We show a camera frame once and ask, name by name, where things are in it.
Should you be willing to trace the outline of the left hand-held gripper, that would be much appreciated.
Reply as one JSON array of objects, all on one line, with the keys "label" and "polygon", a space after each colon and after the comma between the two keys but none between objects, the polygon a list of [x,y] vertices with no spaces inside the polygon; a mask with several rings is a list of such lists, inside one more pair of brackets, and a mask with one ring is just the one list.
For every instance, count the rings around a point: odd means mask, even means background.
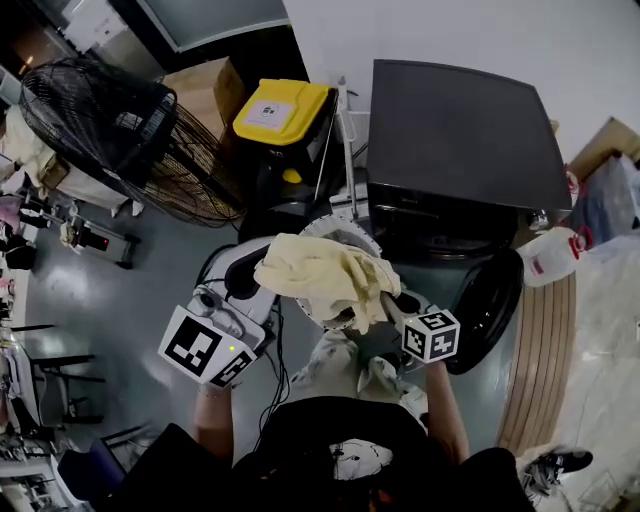
[{"label": "left hand-held gripper", "polygon": [[175,308],[159,356],[199,384],[227,387],[263,355],[275,339],[276,294],[255,281],[254,271],[271,242],[225,245],[209,257],[191,301]]}]

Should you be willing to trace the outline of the cream clothes piece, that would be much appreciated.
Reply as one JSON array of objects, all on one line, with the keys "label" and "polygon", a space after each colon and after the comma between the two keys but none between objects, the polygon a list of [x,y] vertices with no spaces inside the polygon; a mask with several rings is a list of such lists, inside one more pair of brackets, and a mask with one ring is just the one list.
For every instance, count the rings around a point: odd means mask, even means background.
[{"label": "cream clothes piece", "polygon": [[328,238],[294,234],[273,239],[254,279],[296,299],[319,326],[362,334],[386,320],[382,295],[401,294],[400,277],[389,261]]}]

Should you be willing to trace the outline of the white laundry basket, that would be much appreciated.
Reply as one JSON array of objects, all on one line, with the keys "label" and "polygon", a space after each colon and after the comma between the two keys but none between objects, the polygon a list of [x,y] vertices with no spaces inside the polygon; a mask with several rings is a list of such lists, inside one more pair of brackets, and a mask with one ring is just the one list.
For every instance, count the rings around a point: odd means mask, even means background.
[{"label": "white laundry basket", "polygon": [[[299,235],[333,240],[356,247],[370,256],[381,256],[380,246],[362,227],[339,215],[328,214],[319,217],[309,223]],[[312,314],[311,303],[307,299],[296,299],[296,302],[314,323],[325,330],[347,329],[355,322],[355,314],[351,308],[341,311],[329,320],[318,320]]]}]

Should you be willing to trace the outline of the black washing machine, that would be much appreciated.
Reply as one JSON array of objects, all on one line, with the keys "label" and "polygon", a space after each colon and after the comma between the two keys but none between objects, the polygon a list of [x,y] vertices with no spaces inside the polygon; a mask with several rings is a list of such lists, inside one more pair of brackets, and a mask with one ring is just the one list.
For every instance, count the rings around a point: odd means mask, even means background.
[{"label": "black washing machine", "polygon": [[445,64],[378,59],[367,155],[371,233],[384,258],[467,261],[452,312],[454,375],[477,366],[507,328],[524,284],[513,242],[536,217],[572,208],[565,163],[537,90]]}]

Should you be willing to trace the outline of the person's left forearm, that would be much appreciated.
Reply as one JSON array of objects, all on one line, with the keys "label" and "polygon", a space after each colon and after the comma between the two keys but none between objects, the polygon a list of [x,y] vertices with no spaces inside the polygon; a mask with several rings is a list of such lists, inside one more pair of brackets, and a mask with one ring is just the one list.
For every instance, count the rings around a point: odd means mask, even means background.
[{"label": "person's left forearm", "polygon": [[202,384],[194,412],[194,439],[230,468],[234,458],[232,388]]}]

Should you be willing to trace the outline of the person's right forearm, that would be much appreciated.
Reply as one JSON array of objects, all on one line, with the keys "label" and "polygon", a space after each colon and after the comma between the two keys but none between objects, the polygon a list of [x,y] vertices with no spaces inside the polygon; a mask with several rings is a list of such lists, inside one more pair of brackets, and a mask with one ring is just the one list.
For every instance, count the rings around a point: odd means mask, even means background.
[{"label": "person's right forearm", "polygon": [[469,442],[449,374],[442,361],[426,366],[426,396],[429,436],[442,445],[452,464],[462,464],[470,456]]}]

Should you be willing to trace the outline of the person's light patterned trousers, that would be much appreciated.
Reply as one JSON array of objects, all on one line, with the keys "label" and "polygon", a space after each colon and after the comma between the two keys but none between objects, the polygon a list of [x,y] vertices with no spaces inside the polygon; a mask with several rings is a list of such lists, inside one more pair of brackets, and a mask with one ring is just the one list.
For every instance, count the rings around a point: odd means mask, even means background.
[{"label": "person's light patterned trousers", "polygon": [[401,379],[395,354],[361,357],[338,331],[325,333],[306,366],[291,379],[291,394],[279,411],[296,427],[331,432],[402,428],[428,431],[426,393]]}]

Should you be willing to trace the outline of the silver portable heater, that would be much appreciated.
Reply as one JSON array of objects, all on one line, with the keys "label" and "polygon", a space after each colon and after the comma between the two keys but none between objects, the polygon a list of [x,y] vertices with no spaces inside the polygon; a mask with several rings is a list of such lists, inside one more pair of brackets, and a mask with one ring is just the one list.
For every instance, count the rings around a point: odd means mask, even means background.
[{"label": "silver portable heater", "polygon": [[140,242],[135,236],[116,233],[81,217],[60,226],[60,241],[77,254],[94,256],[125,270],[133,268],[134,247]]}]

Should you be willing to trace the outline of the person's black printed shirt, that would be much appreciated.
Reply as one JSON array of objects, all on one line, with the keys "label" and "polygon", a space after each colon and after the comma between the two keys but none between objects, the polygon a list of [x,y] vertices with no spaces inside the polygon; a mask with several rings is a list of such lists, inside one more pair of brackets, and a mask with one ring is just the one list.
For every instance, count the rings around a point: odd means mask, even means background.
[{"label": "person's black printed shirt", "polygon": [[404,408],[317,397],[278,408],[227,466],[176,425],[102,512],[535,512],[502,448],[452,463]]}]

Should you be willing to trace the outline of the yellow-lidded black bin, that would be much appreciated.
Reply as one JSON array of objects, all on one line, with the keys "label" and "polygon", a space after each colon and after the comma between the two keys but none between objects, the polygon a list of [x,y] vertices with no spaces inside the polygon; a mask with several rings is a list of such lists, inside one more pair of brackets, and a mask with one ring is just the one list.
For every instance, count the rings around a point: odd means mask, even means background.
[{"label": "yellow-lidded black bin", "polygon": [[313,185],[320,173],[335,89],[289,79],[262,79],[233,121],[235,134],[291,184]]}]

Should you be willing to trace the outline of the brown cardboard box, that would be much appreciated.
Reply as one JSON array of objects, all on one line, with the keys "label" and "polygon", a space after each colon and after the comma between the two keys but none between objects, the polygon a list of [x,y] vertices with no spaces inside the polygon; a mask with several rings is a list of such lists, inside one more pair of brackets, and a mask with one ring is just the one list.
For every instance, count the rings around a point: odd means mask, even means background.
[{"label": "brown cardboard box", "polygon": [[231,152],[238,146],[233,121],[248,99],[244,83],[229,57],[168,74],[162,83],[178,102]]}]

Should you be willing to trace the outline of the black white sneaker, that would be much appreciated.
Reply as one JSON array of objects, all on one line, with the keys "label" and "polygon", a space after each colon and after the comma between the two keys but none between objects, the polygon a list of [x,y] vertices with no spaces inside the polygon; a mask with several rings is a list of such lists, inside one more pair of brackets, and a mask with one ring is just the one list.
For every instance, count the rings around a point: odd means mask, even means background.
[{"label": "black white sneaker", "polygon": [[580,448],[557,447],[527,464],[521,474],[523,490],[529,498],[550,497],[560,486],[560,477],[586,469],[593,454]]}]

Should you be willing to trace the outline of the plastic-wrapped bundle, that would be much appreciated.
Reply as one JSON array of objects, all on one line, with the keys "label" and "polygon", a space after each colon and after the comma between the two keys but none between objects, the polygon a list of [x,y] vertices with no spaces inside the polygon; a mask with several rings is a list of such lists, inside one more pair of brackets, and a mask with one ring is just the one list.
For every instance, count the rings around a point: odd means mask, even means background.
[{"label": "plastic-wrapped bundle", "polygon": [[567,226],[584,235],[591,249],[616,238],[640,236],[640,169],[614,154],[580,187]]}]

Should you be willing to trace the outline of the blue chair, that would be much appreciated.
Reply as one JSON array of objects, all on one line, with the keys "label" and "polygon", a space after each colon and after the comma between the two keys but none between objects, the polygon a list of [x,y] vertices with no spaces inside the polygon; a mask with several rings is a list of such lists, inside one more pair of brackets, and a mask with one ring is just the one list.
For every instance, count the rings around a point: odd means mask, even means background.
[{"label": "blue chair", "polygon": [[66,450],[57,471],[71,495],[91,506],[103,504],[118,490],[126,471],[113,453],[115,435],[95,440],[87,452]]}]

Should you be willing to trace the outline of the black pedestal fan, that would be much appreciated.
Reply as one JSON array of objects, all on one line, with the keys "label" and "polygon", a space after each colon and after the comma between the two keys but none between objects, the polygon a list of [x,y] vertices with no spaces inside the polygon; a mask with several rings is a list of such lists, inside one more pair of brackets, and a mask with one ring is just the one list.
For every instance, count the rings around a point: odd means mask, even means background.
[{"label": "black pedestal fan", "polygon": [[69,164],[182,221],[238,224],[242,240],[295,234],[314,185],[276,175],[249,141],[229,152],[161,80],[85,57],[32,69],[21,85],[27,125]]}]

